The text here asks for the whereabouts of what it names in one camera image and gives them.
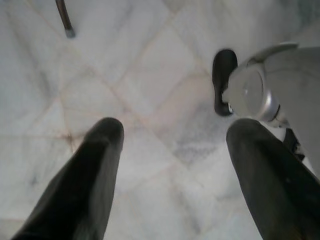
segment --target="rubber tip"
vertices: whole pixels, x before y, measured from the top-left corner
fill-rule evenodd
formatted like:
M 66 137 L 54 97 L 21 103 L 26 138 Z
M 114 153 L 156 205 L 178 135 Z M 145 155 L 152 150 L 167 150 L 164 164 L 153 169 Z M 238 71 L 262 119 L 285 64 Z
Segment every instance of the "rubber tip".
M 68 39 L 73 39 L 76 34 L 75 34 L 75 31 L 71 28 L 71 29 L 66 29 L 65 30 L 65 35 Z

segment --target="white marble tile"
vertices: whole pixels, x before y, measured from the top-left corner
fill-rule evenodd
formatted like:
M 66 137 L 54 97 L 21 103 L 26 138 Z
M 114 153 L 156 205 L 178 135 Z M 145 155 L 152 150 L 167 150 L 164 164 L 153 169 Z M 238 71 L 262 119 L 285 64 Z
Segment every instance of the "white marble tile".
M 0 137 L 0 218 L 26 219 L 70 157 L 65 139 Z
M 79 145 L 77 142 L 74 142 L 73 139 L 82 139 L 86 133 L 104 116 L 88 114 L 82 111 L 66 108 L 64 110 L 64 117 L 66 127 L 70 133 L 69 139 L 75 144 L 72 146 L 77 147 Z
M 9 240 L 24 224 L 23 220 L 0 218 L 0 240 Z
M 274 0 L 189 2 L 173 25 L 209 72 L 221 48 L 234 49 L 241 62 L 256 51 L 289 40 L 302 27 L 294 4 L 283 6 Z
M 128 196 L 146 239 L 194 239 L 229 214 L 180 164 Z
M 176 14 L 183 8 L 187 0 L 162 0 L 162 1 L 172 13 Z
M 0 9 L 0 133 L 21 135 L 57 98 L 73 55 L 24 1 Z
M 236 117 L 219 117 L 213 102 L 211 77 L 194 71 L 145 122 L 209 191 L 239 195 L 225 141 Z
M 54 1 L 32 0 L 57 31 L 63 28 Z M 109 83 L 123 76 L 162 27 L 169 11 L 158 0 L 70 0 L 67 9 L 76 37 L 71 44 Z
M 62 105 L 66 109 L 86 114 L 117 117 L 125 108 L 92 69 L 79 71 L 61 92 Z
M 213 227 L 197 240 L 262 240 L 248 209 L 234 212 L 228 220 Z
M 176 163 L 159 139 L 134 118 L 120 119 L 124 143 L 115 191 L 123 194 Z
M 68 130 L 65 123 L 65 114 L 62 103 L 58 98 L 27 130 L 27 136 L 38 137 L 66 137 Z
M 141 222 L 127 196 L 114 197 L 104 239 L 147 240 Z
M 171 27 L 165 28 L 116 86 L 140 116 L 152 114 L 195 67 L 192 53 Z

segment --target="floor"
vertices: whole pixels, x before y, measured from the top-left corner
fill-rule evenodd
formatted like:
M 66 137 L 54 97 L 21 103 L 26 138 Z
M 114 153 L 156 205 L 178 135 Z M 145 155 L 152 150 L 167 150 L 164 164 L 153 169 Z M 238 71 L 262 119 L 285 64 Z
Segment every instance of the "floor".
M 231 47 L 241 62 L 299 39 L 320 3 L 66 5 L 74 39 L 65 37 L 55 1 L 0 0 L 0 240 L 106 116 L 121 120 L 125 141 L 105 239 L 260 240 L 225 143 L 236 117 L 213 111 L 212 59 Z

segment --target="leg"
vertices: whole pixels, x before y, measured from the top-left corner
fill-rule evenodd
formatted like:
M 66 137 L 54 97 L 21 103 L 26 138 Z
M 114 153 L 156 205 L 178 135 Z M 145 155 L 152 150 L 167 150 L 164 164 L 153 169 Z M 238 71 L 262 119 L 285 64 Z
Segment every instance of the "leg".
M 71 26 L 71 22 L 65 5 L 65 0 L 55 0 L 55 3 L 64 26 L 66 37 L 69 39 L 73 38 L 75 36 L 75 31 Z
M 100 120 L 12 240 L 103 240 L 123 141 L 118 120 Z
M 226 141 L 262 238 L 320 239 L 320 184 L 313 174 L 255 120 L 236 121 Z

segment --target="black footrest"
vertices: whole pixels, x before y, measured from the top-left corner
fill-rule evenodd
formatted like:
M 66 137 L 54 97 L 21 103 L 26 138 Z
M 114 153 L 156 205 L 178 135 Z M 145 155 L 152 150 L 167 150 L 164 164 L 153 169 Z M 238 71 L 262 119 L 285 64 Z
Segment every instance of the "black footrest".
M 228 104 L 223 102 L 222 94 L 228 88 L 229 76 L 237 66 L 237 56 L 231 49 L 220 50 L 213 60 L 212 83 L 214 86 L 214 111 L 222 117 L 232 114 Z

